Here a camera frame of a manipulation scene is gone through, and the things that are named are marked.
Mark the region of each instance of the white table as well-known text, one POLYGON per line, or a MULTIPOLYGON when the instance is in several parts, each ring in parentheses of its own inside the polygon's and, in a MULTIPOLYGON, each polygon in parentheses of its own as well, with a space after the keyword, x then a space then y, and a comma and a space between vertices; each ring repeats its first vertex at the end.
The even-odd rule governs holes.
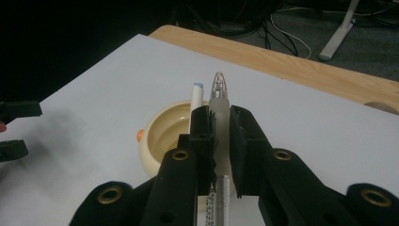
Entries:
MULTIPOLYGON (((0 165, 0 225, 67 225, 94 187, 144 183, 136 132, 187 100, 194 82, 208 98, 217 71, 231 104, 249 109, 271 144, 298 153, 326 186, 344 193, 367 182, 399 196, 398 116, 137 36, 44 100, 41 117, 0 135, 29 149, 0 165)), ((256 202, 233 199, 231 225, 263 225, 256 202)))

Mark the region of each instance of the dark background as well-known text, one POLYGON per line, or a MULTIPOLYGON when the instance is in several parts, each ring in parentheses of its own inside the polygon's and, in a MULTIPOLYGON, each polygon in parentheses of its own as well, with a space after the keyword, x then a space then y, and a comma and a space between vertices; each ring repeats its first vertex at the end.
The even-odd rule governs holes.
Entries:
MULTIPOLYGON (((310 59, 317 60, 317 50, 327 43, 343 17, 342 14, 328 14, 322 10, 346 10, 349 2, 350 0, 3 1, 0 3, 0 101, 42 101, 136 34, 149 35, 158 27, 176 24, 177 21, 186 28, 264 47, 264 40, 259 37, 260 30, 258 29, 257 34, 253 28, 281 4, 312 9, 311 12, 277 12, 275 18, 283 28, 303 37, 315 50, 310 59), (200 18, 190 12, 192 8, 200 18), (201 20, 208 24, 201 26, 201 20), (220 21, 234 22, 241 30, 226 32, 219 26, 220 21)), ((362 0, 359 10, 373 12, 389 3, 391 1, 388 0, 362 0)), ((388 16, 391 17, 388 19, 393 18, 397 23, 399 8, 395 9, 396 11, 390 11, 388 16)), ((340 47, 333 60, 327 64, 397 80, 398 29, 374 27, 375 24, 369 24, 365 18, 358 17, 358 22, 365 27, 353 28, 345 40, 346 45, 340 47)), ((273 43, 272 50, 290 54, 278 43, 273 43)), ((299 49, 302 55, 306 51, 299 49)))

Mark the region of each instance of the black cable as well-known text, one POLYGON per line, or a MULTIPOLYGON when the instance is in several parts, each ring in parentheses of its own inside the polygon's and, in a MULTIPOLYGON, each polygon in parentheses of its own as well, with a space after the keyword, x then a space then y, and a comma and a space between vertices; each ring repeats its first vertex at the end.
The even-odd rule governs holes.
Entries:
POLYGON ((282 42, 281 40, 279 40, 276 36, 274 36, 270 31, 267 31, 267 33, 273 37, 276 41, 278 41, 280 44, 282 44, 285 48, 287 48, 287 50, 289 50, 294 56, 297 57, 297 54, 290 48, 288 47, 288 45, 286 45, 284 42, 282 42))
POLYGON ((268 29, 267 29, 267 23, 265 21, 262 22, 262 27, 263 27, 263 31, 264 31, 264 48, 271 50, 272 49, 272 45, 270 44, 270 40, 269 40, 269 36, 268 36, 268 29))
MULTIPOLYGON (((277 27, 279 30, 282 30, 278 25, 276 25, 276 23, 274 23, 274 25, 275 25, 275 27, 277 27)), ((296 49, 296 46, 295 46, 293 40, 292 40, 287 34, 285 34, 285 33, 283 33, 283 32, 281 32, 281 34, 291 43, 291 45, 292 45, 293 48, 294 48, 294 51, 293 51, 290 47, 288 47, 285 43, 283 43, 282 41, 280 41, 279 39, 277 39, 275 36, 273 36, 273 35, 270 33, 270 35, 271 35, 273 38, 275 38, 278 42, 280 42, 281 44, 283 44, 291 53, 293 53, 294 56, 298 57, 299 54, 298 54, 298 51, 297 51, 297 49, 296 49)))

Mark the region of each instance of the wooden table edge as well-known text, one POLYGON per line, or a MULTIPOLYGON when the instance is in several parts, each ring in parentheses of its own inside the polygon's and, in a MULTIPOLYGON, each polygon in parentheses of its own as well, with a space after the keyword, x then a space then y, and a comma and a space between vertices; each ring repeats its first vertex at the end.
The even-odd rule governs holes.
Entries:
POLYGON ((377 102, 390 105, 399 111, 399 82, 288 56, 173 25, 159 27, 150 34, 150 37, 363 105, 377 102))

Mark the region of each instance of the clear pen tip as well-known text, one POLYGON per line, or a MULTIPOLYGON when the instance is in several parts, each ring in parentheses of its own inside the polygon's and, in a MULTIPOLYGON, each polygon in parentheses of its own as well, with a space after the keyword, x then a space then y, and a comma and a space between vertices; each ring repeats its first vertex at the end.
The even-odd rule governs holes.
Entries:
POLYGON ((216 73, 214 84, 212 85, 211 98, 228 98, 226 81, 223 73, 216 73))

